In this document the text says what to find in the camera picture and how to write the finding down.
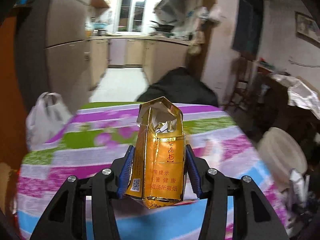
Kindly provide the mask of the gold cigarette pack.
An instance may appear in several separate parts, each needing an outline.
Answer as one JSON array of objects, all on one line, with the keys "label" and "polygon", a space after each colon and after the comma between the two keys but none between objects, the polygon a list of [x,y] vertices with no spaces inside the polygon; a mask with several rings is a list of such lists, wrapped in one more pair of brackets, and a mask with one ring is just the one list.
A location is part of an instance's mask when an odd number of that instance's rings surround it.
[{"label": "gold cigarette pack", "polygon": [[148,209],[183,200],[187,172],[182,121],[182,111],[165,97],[139,107],[139,132],[126,195]]}]

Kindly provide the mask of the kitchen base cabinets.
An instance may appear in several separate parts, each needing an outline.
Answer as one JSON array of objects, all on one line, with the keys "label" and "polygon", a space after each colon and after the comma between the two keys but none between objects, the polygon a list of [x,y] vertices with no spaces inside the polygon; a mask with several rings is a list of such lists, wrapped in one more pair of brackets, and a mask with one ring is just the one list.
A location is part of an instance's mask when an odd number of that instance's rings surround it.
[{"label": "kitchen base cabinets", "polygon": [[141,67],[148,83],[155,83],[167,72],[185,66],[189,46],[188,41],[163,36],[91,36],[87,40],[90,90],[111,67]]}]

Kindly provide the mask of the kitchen window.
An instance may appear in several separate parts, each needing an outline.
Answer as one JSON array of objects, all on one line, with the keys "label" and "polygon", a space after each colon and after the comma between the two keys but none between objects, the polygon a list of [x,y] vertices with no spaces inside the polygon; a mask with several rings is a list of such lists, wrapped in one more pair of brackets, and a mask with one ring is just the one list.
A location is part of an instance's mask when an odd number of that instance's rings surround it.
[{"label": "kitchen window", "polygon": [[121,0],[117,31],[141,33],[146,0]]}]

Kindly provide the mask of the white plastic bucket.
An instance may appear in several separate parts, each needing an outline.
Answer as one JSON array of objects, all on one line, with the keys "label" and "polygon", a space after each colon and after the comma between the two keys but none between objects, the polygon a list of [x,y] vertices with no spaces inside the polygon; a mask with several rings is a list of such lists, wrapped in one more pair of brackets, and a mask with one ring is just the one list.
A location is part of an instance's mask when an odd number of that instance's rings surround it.
[{"label": "white plastic bucket", "polygon": [[258,144],[258,153],[280,192],[290,187],[292,169],[301,174],[305,174],[308,169],[301,147],[291,135],[277,127],[264,133]]}]

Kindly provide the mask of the orange wooden cabinet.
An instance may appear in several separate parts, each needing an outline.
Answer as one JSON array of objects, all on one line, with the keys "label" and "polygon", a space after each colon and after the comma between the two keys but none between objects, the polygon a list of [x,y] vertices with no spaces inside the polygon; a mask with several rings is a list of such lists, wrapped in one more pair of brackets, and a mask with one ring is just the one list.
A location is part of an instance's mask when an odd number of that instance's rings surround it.
[{"label": "orange wooden cabinet", "polygon": [[28,153],[25,142],[25,109],[15,68],[16,16],[1,24],[1,211],[11,213],[17,171]]}]

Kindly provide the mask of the dark wooden dining table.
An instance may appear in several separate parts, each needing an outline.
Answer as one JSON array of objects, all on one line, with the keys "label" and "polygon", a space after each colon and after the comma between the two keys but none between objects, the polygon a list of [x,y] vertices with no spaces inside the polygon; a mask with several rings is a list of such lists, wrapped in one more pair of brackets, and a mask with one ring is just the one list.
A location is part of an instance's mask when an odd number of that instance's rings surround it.
[{"label": "dark wooden dining table", "polygon": [[300,144],[313,140],[319,132],[319,120],[315,115],[308,109],[289,105],[287,87],[273,79],[268,69],[258,67],[250,100],[253,127],[261,134],[276,127]]}]

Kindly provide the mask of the white crumpled sheet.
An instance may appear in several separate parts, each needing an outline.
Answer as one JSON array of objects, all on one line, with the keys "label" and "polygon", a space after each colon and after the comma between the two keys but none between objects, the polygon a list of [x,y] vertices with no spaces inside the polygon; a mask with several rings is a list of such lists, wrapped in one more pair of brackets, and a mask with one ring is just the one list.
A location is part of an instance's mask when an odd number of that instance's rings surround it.
[{"label": "white crumpled sheet", "polygon": [[318,94],[296,77],[272,74],[271,78],[287,88],[288,105],[310,110],[319,119]]}]

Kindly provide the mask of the dark wooden chair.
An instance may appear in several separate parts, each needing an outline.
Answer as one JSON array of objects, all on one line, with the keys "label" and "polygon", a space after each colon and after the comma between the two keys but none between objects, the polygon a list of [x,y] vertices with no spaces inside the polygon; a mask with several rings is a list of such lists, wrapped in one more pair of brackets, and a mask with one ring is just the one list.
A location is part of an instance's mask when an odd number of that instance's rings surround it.
[{"label": "dark wooden chair", "polygon": [[224,106],[225,111],[229,107],[234,107],[235,111],[237,109],[246,111],[245,105],[249,105],[249,87],[255,60],[256,58],[253,54],[243,51],[239,57],[232,61],[231,70],[235,74],[235,81],[229,100]]}]

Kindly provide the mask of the black fabric covered object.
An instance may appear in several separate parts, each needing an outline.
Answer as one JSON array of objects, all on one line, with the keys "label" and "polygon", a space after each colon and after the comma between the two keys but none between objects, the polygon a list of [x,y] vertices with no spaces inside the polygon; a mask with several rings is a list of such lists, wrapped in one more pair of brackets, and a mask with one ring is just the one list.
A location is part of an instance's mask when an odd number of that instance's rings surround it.
[{"label": "black fabric covered object", "polygon": [[147,90],[136,101],[147,102],[162,96],[172,103],[219,107],[218,97],[215,92],[193,77],[183,67],[167,72],[159,81],[149,85]]}]

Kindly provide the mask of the grey three-door refrigerator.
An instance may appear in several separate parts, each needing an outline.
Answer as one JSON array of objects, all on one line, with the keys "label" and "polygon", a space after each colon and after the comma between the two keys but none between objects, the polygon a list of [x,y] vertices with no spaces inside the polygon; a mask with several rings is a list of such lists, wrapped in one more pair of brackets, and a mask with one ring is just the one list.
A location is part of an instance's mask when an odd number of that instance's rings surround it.
[{"label": "grey three-door refrigerator", "polygon": [[17,16],[15,63],[27,111],[56,92],[71,113],[88,103],[85,23],[89,0],[29,0]]}]

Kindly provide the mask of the dark window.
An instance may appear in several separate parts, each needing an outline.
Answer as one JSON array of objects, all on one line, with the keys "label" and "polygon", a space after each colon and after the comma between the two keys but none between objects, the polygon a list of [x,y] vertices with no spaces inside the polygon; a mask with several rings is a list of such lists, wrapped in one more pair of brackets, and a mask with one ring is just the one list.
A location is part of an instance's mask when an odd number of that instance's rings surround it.
[{"label": "dark window", "polygon": [[232,49],[257,57],[264,19],[264,0],[239,0]]}]

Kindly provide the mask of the teal basin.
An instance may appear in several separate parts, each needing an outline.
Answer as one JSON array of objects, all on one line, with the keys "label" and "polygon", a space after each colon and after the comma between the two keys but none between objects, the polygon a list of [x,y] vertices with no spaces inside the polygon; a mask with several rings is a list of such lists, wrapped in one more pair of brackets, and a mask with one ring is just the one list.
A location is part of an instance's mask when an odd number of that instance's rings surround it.
[{"label": "teal basin", "polygon": [[93,29],[104,29],[104,30],[106,30],[106,28],[107,28],[107,23],[102,23],[102,22],[93,23]]}]

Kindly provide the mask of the hanging white plastic bag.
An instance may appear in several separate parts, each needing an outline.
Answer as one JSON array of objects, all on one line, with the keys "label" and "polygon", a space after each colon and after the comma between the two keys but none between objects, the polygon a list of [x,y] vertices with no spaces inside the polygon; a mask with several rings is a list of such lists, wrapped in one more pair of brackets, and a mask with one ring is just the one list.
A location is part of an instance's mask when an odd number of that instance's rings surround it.
[{"label": "hanging white plastic bag", "polygon": [[202,7],[199,12],[199,19],[219,24],[222,20],[221,8],[218,4],[214,4],[209,10],[207,7]]}]

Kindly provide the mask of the steel range hood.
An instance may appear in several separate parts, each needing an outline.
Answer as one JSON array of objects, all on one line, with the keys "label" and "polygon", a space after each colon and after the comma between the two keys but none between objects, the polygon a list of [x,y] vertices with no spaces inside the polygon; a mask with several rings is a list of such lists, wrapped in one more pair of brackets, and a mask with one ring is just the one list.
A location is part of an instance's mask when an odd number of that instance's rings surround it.
[{"label": "steel range hood", "polygon": [[160,0],[153,12],[160,24],[179,26],[185,21],[187,0]]}]

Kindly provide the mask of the framed wall picture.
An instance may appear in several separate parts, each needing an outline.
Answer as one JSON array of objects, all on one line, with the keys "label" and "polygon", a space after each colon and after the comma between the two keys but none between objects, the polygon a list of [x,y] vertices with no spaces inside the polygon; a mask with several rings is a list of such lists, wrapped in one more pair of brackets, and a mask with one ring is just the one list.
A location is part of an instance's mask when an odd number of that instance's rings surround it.
[{"label": "framed wall picture", "polygon": [[319,27],[317,23],[308,15],[295,12],[296,17],[296,34],[302,35],[309,41],[319,43]]}]

